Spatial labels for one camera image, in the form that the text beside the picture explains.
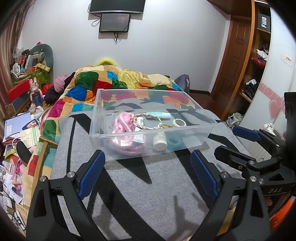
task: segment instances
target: clear storage bin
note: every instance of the clear storage bin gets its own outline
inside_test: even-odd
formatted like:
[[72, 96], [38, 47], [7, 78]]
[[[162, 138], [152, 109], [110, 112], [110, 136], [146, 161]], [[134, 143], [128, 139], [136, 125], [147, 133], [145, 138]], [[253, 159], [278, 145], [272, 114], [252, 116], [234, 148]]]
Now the clear storage bin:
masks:
[[[170, 118], [162, 119], [163, 124], [172, 126], [175, 119], [181, 119], [186, 126], [115, 133], [115, 119], [122, 112], [168, 112]], [[159, 121], [146, 117], [143, 121], [143, 125], [150, 128], [159, 124]], [[106, 160], [118, 160], [199, 146], [216, 124], [185, 92], [99, 89], [89, 136], [93, 149], [102, 150]]]

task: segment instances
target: pink rope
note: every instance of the pink rope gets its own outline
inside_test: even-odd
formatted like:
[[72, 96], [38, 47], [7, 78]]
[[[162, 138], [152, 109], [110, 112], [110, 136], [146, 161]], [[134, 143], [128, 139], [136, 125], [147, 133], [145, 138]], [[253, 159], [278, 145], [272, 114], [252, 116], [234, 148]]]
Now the pink rope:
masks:
[[[133, 114], [121, 112], [114, 121], [114, 131], [112, 133], [132, 132], [135, 130], [133, 124]], [[122, 154], [135, 156], [145, 149], [145, 144], [133, 142], [133, 136], [123, 136], [112, 138], [114, 148]]]

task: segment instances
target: door panel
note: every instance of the door panel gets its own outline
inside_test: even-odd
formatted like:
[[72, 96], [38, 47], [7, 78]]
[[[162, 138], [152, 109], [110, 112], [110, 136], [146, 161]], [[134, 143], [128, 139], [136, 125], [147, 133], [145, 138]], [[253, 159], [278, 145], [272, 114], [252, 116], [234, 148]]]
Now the door panel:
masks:
[[216, 79], [216, 87], [211, 96], [218, 106], [218, 116], [225, 110], [234, 91], [246, 57], [251, 21], [247, 19], [233, 18], [229, 39], [229, 47], [221, 69], [221, 74]]

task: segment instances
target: white bottle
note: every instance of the white bottle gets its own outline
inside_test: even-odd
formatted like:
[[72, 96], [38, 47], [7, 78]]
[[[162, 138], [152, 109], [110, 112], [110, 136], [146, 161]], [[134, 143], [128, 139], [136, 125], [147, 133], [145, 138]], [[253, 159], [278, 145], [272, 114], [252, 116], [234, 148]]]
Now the white bottle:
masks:
[[153, 137], [152, 146], [153, 146], [154, 150], [156, 150], [156, 151], [162, 151], [168, 147], [168, 143], [166, 141], [166, 137], [165, 137], [164, 132], [158, 132]]

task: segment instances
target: sticker on wardrobe door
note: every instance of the sticker on wardrobe door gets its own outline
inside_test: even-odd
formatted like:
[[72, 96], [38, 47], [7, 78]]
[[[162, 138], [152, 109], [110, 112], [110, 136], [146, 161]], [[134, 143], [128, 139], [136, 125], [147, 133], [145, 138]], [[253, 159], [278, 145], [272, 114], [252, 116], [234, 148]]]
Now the sticker on wardrobe door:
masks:
[[290, 56], [286, 54], [282, 54], [281, 59], [282, 61], [286, 62], [288, 65], [292, 66], [293, 59]]

